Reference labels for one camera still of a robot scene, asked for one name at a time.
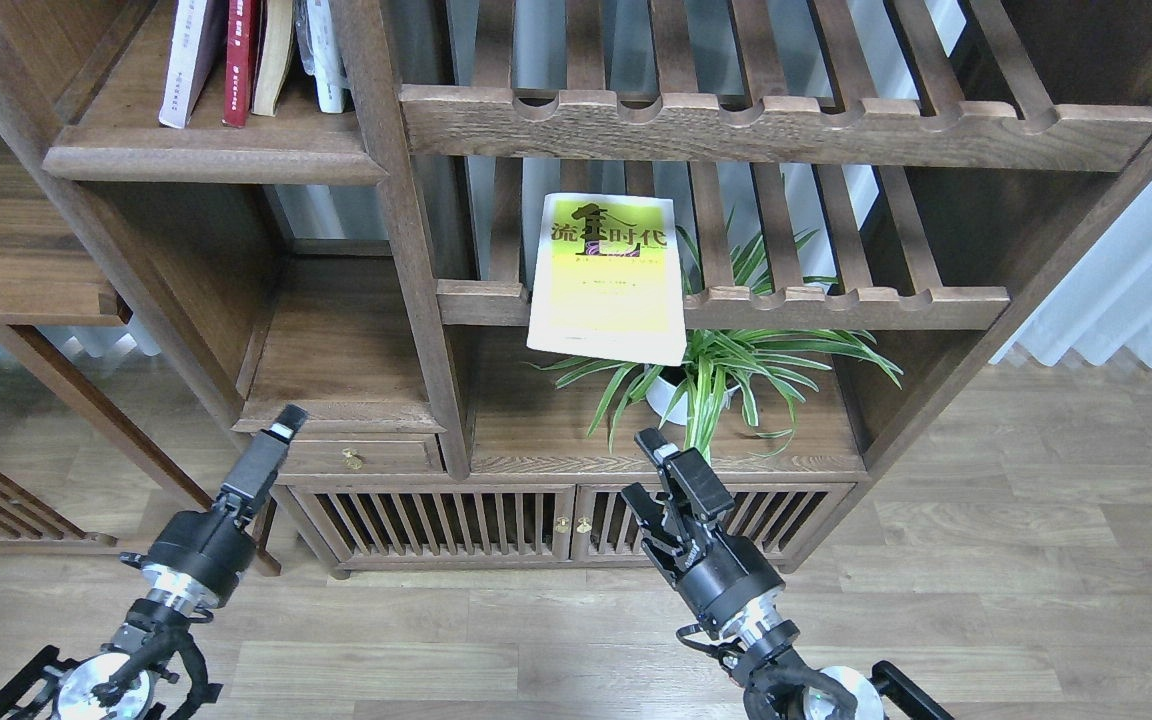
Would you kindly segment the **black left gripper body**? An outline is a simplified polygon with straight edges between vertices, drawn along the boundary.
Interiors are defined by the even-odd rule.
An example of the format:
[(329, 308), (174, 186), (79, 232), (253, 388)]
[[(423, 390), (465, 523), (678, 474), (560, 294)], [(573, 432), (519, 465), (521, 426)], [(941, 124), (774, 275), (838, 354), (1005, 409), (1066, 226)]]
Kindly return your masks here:
[(147, 553), (123, 552), (122, 562), (151, 584), (147, 600), (172, 611), (219, 609), (255, 555), (244, 532), (253, 515), (247, 497), (218, 497), (209, 511), (177, 511)]

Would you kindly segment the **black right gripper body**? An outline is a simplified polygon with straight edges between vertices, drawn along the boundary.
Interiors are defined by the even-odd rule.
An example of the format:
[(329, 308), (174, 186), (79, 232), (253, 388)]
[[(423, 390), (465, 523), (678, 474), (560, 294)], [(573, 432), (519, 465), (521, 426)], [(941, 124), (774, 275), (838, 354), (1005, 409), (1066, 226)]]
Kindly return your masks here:
[(647, 553), (710, 639), (760, 641), (786, 623), (774, 606), (785, 582), (748, 538), (717, 530), (687, 569), (685, 553), (673, 555), (655, 539)]

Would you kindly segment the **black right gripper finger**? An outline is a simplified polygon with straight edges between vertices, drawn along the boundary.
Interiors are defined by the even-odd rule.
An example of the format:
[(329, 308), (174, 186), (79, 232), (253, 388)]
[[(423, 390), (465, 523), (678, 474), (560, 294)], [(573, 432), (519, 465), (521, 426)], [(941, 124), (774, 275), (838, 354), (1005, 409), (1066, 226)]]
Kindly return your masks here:
[(621, 498), (641, 528), (639, 547), (645, 555), (657, 566), (679, 566), (682, 535), (675, 503), (657, 501), (641, 483), (622, 488)]
[(732, 493), (723, 487), (699, 450), (680, 450), (658, 429), (641, 430), (635, 435), (635, 442), (657, 469), (667, 500), (675, 503), (681, 530), (687, 529), (685, 518), (712, 530), (718, 526), (723, 511), (733, 509)]

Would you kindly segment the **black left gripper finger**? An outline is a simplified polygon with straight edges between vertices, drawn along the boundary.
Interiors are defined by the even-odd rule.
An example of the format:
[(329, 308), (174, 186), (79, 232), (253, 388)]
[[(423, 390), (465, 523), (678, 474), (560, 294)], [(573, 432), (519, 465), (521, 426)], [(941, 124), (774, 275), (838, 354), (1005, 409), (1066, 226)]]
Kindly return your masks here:
[(300, 406), (285, 406), (270, 429), (260, 430), (230, 469), (218, 495), (218, 507), (233, 521), (252, 521), (268, 501), (270, 488), (288, 455), (291, 439), (306, 423)]

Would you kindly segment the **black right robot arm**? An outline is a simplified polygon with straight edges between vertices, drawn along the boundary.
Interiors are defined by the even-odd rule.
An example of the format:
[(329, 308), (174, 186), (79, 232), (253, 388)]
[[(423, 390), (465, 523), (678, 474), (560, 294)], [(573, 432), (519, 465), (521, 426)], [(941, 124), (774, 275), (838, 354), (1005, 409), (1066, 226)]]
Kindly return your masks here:
[(774, 606), (781, 575), (753, 541), (721, 525), (733, 497), (708, 461), (658, 429), (641, 430), (636, 442), (666, 498), (657, 500), (641, 483), (621, 497), (641, 528), (641, 548), (696, 619), (677, 638), (717, 660), (742, 688), (750, 719), (884, 719), (887, 700), (910, 719), (950, 719), (888, 661), (869, 676), (846, 666), (809, 666), (794, 647), (799, 629)]

